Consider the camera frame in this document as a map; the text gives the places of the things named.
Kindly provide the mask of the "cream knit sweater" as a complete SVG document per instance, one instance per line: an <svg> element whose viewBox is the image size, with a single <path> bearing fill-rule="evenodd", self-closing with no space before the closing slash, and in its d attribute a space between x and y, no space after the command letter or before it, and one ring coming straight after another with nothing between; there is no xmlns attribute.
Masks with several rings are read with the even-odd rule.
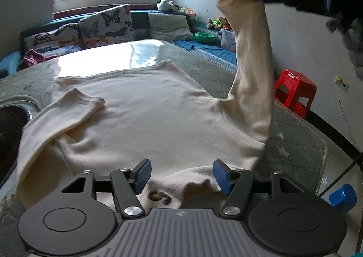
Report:
<svg viewBox="0 0 363 257"><path fill-rule="evenodd" d="M83 170L108 175L150 159L146 209L196 205L220 189L212 164L252 170L274 108L265 6L219 0L236 34L238 69L226 99L170 61L86 78L59 78L52 102L23 129L16 194L31 207Z"/></svg>

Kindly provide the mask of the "colourful plush toy pile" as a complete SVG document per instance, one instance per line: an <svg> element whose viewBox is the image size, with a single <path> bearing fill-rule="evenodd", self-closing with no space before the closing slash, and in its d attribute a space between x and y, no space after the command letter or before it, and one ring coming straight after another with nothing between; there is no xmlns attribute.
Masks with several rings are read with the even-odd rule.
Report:
<svg viewBox="0 0 363 257"><path fill-rule="evenodd" d="M207 28L216 31L221 31L222 29L226 31L232 31L230 23L224 17L219 17L216 19L208 19Z"/></svg>

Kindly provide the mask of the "clear plastic storage box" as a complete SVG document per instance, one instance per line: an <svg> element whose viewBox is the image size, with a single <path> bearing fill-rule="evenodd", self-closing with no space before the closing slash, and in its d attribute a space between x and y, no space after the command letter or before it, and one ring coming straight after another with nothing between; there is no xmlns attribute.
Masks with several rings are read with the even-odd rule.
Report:
<svg viewBox="0 0 363 257"><path fill-rule="evenodd" d="M236 52L236 37L233 31L229 31L226 29L222 29L219 33L218 33L221 37L221 47L231 51L233 53Z"/></svg>

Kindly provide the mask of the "blue corner sofa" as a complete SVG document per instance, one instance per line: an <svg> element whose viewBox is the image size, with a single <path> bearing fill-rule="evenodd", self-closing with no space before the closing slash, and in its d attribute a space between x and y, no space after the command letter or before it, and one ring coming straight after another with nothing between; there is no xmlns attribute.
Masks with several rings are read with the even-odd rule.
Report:
<svg viewBox="0 0 363 257"><path fill-rule="evenodd" d="M133 30L135 32L136 40L149 39L151 37L148 13L155 12L154 10L133 10L131 11ZM64 24L74 23L76 21L82 20L89 16L88 13L69 16L66 18L58 18L51 22L47 22L44 25L28 29L20 33L20 46L25 47L25 38L33 34L38 34L41 32L46 32L50 29L54 30L63 26ZM193 34L195 33L208 33L215 36L215 40L210 44L198 44L193 41L191 45L177 41L177 45L188 50L192 53L197 54L202 58L206 58L210 62L221 66L223 69L231 72L237 72L237 61L236 53L231 51L229 48L225 49L222 47L222 31L214 31L207 28L207 24L199 18L187 16L186 17L189 28ZM5 78L18 72L18 66L22 60L23 52L21 50L15 50L9 53L7 56L1 59L1 78Z"/></svg>

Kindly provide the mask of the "green plastic bowl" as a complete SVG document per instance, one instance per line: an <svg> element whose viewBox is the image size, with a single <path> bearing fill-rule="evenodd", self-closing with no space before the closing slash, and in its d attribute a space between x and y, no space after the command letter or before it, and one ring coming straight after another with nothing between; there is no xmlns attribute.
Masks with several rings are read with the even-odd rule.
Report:
<svg viewBox="0 0 363 257"><path fill-rule="evenodd" d="M202 44L207 44L207 45L212 45L215 43L215 36L213 34L210 33L205 33L205 32L196 32L194 34L194 38L197 42L202 43Z"/></svg>

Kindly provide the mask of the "green orange toys on sill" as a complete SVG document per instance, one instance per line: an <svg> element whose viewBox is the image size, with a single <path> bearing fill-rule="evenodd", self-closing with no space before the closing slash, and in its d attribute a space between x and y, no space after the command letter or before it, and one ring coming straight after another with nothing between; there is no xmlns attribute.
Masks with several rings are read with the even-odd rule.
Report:
<svg viewBox="0 0 363 257"><path fill-rule="evenodd" d="M180 13L183 13L187 16L190 16L190 17L196 17L196 13L193 11L193 9L189 8L189 7L180 7L179 8L179 12Z"/></svg>

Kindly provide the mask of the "red plastic stool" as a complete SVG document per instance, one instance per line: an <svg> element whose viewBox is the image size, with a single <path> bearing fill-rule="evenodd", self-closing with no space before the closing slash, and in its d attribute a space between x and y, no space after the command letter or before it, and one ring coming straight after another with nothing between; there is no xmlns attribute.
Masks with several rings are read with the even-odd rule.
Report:
<svg viewBox="0 0 363 257"><path fill-rule="evenodd" d="M275 82L274 91L275 100L305 119L316 95L317 86L302 73L285 69Z"/></svg>

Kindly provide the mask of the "grey square cushion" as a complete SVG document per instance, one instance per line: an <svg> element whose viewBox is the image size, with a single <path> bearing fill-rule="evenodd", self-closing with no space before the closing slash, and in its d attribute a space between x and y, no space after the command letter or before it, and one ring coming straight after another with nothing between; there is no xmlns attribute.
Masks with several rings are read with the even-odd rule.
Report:
<svg viewBox="0 0 363 257"><path fill-rule="evenodd" d="M163 41L194 40L186 16L165 13L148 13L150 36Z"/></svg>

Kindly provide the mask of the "white plush toy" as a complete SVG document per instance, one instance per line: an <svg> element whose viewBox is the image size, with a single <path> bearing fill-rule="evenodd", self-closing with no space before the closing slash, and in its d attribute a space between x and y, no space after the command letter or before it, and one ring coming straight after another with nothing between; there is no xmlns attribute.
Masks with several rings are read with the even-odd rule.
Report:
<svg viewBox="0 0 363 257"><path fill-rule="evenodd" d="M173 1L159 0L156 6L160 12L179 12L180 10L179 6L175 5Z"/></svg>

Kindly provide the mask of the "black round induction cooktop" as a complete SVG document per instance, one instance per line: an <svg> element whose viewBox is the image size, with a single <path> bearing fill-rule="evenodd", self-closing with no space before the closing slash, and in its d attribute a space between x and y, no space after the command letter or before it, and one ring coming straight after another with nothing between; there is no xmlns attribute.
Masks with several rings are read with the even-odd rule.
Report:
<svg viewBox="0 0 363 257"><path fill-rule="evenodd" d="M17 165L18 149L24 126L31 121L31 113L20 105L1 108L1 187L8 180Z"/></svg>

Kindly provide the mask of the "long butterfly print pillow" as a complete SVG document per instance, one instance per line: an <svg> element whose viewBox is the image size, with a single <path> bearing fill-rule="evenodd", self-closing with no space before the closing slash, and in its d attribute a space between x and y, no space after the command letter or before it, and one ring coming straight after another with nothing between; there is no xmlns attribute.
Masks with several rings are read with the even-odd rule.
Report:
<svg viewBox="0 0 363 257"><path fill-rule="evenodd" d="M64 24L53 31L30 35L23 41L23 52L34 50L43 56L63 56L81 51L78 32L78 23L73 22Z"/></svg>

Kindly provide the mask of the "pink garment on sofa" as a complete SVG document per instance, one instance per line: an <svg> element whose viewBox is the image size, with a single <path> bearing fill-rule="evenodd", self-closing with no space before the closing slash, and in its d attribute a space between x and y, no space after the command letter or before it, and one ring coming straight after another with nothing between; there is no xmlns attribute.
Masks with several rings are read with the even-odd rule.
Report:
<svg viewBox="0 0 363 257"><path fill-rule="evenodd" d="M43 62L49 61L51 59L57 58L57 55L44 56L37 51L31 49L25 53L23 59L18 65L18 71L32 67L34 65L41 64Z"/></svg>

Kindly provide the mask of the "large butterfly print pillow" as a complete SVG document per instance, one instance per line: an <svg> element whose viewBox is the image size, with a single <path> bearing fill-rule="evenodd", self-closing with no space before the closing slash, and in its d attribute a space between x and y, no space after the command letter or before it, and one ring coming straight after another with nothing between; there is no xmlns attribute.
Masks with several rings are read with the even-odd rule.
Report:
<svg viewBox="0 0 363 257"><path fill-rule="evenodd" d="M135 40L128 3L86 16L79 20L78 25L88 48Z"/></svg>

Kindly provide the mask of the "wall power socket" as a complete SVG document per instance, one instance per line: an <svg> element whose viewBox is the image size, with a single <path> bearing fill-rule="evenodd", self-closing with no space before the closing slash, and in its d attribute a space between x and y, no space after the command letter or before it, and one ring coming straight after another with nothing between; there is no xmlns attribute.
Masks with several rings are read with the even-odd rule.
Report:
<svg viewBox="0 0 363 257"><path fill-rule="evenodd" d="M347 91L349 89L349 84L345 83L345 81L341 77L336 77L335 84L344 91Z"/></svg>

